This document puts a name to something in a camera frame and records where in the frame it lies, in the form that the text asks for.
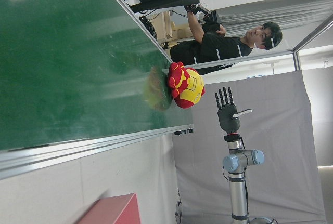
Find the right robot hand black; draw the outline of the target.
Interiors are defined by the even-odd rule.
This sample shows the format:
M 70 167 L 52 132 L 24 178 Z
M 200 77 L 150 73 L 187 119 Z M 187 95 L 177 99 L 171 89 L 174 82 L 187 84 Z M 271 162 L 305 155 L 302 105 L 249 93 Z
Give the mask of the right robot hand black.
M 226 87 L 223 87 L 223 91 L 219 89 L 218 93 L 215 93 L 215 99 L 218 108 L 218 118 L 221 129 L 228 134 L 236 133 L 240 128 L 239 117 L 241 115 L 252 112 L 252 109 L 245 109 L 240 112 L 237 111 L 234 104 L 231 88 L 228 88 L 228 95 Z

